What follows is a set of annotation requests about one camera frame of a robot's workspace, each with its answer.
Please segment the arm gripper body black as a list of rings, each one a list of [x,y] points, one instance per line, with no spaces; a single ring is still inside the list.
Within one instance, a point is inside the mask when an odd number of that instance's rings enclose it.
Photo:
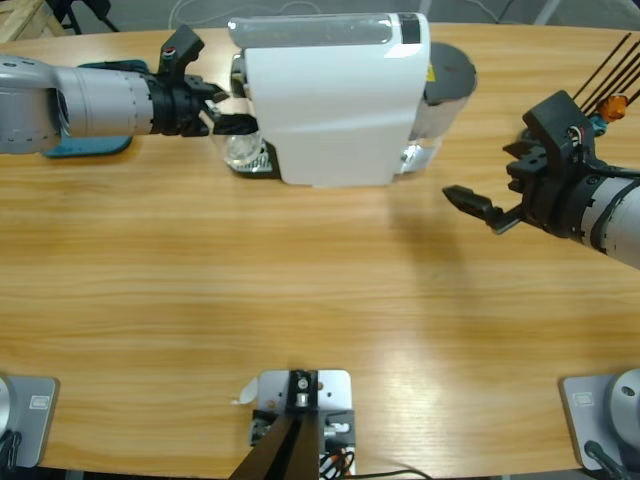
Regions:
[[[175,79],[167,75],[149,75],[148,88],[153,106],[151,134],[201,137],[209,129],[200,119],[205,102],[199,97],[199,87],[205,81],[196,75]]]
[[[522,195],[523,221],[559,238],[580,240],[582,218],[598,188],[584,150],[545,160],[516,161],[507,165],[509,189]]]

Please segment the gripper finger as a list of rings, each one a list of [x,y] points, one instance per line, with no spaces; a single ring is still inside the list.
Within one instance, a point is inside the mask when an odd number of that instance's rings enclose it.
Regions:
[[[460,185],[445,187],[442,192],[459,211],[482,220],[495,234],[503,234],[523,220],[521,204],[504,211],[488,197]]]
[[[511,155],[516,161],[533,161],[547,158],[546,150],[538,141],[519,140],[505,145],[503,151]]]
[[[250,135],[259,130],[255,117],[250,114],[215,114],[213,134],[220,136]]]
[[[214,83],[204,82],[199,87],[199,97],[203,100],[211,100],[214,103],[220,103],[230,98],[229,93]]]

